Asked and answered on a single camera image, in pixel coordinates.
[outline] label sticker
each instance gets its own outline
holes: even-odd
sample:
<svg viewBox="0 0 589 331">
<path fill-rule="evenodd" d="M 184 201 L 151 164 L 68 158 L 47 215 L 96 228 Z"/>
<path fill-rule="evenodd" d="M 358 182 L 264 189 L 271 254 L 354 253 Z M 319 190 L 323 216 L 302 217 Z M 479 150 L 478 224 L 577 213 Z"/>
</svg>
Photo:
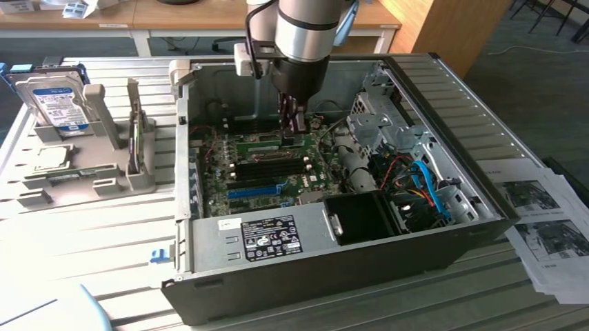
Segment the label sticker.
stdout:
<svg viewBox="0 0 589 331">
<path fill-rule="evenodd" d="M 243 222 L 242 234 L 250 262 L 303 251 L 292 215 Z"/>
<path fill-rule="evenodd" d="M 242 219 L 220 219 L 218 225 L 219 231 L 239 229 L 242 226 Z"/>
<path fill-rule="evenodd" d="M 99 24 L 100 28 L 128 28 L 127 24 Z"/>
<path fill-rule="evenodd" d="M 52 125 L 63 131 L 83 130 L 88 127 L 81 108 L 73 105 L 76 97 L 71 88 L 41 88 L 33 90 L 35 98 Z"/>
</svg>

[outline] paper sheet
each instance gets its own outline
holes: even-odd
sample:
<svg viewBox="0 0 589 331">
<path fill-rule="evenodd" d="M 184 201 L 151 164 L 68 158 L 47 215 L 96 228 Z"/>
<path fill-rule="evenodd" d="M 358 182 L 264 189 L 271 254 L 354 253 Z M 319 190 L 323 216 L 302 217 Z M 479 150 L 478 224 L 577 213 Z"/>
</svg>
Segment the paper sheet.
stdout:
<svg viewBox="0 0 589 331">
<path fill-rule="evenodd" d="M 589 210 L 562 176 L 529 159 L 479 161 L 521 216 L 505 235 L 534 289 L 589 303 Z"/>
</svg>

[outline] blue label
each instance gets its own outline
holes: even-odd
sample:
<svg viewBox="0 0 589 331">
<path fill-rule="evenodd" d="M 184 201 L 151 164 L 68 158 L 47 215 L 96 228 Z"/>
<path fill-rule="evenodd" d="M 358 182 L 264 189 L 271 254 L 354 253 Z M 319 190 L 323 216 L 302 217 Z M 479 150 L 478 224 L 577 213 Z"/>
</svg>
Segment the blue label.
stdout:
<svg viewBox="0 0 589 331">
<path fill-rule="evenodd" d="M 35 95 L 69 94 L 72 92 L 71 88 L 40 88 L 33 90 Z"/>
<path fill-rule="evenodd" d="M 89 126 L 89 124 L 80 124 L 79 126 L 57 126 L 57 129 L 61 131 L 76 131 L 83 130 Z"/>
</svg>

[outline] metal table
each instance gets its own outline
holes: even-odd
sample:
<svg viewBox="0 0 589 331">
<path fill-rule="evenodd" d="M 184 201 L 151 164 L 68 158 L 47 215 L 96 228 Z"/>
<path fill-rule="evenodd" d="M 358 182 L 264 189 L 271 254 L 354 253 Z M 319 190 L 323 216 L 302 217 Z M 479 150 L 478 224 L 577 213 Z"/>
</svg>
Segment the metal table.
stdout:
<svg viewBox="0 0 589 331">
<path fill-rule="evenodd" d="M 65 59 L 83 62 L 105 86 L 116 118 L 128 114 L 126 78 L 140 82 L 143 108 L 158 121 L 154 194 L 89 203 L 0 222 L 3 270 L 48 286 L 83 283 L 116 330 L 589 330 L 589 308 L 558 305 L 536 293 L 505 239 L 467 252 L 446 269 L 191 329 L 156 286 L 172 265 L 147 265 L 154 247 L 174 238 L 172 58 Z M 426 54 L 395 57 L 475 159 L 540 162 L 443 63 Z M 23 108 L 0 150 L 11 169 L 36 139 Z M 35 272 L 24 273 L 33 266 Z"/>
</svg>

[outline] wooden table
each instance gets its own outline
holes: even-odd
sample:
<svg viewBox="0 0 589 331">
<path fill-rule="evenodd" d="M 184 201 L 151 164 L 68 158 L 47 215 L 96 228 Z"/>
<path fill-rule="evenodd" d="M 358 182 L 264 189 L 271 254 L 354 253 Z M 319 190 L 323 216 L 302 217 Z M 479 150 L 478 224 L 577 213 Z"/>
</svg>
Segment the wooden table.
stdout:
<svg viewBox="0 0 589 331">
<path fill-rule="evenodd" d="M 136 0 L 128 0 L 85 19 L 64 19 L 61 10 L 0 14 L 0 38 L 131 37 Z"/>
<path fill-rule="evenodd" d="M 0 15 L 0 38 L 130 37 L 138 55 L 151 57 L 151 37 L 244 37 L 246 14 L 244 0 L 200 0 L 183 6 L 131 0 L 85 19 L 63 19 L 60 10 Z M 353 38 L 370 37 L 374 52 L 387 53 L 399 27 L 379 1 L 361 1 Z"/>
</svg>

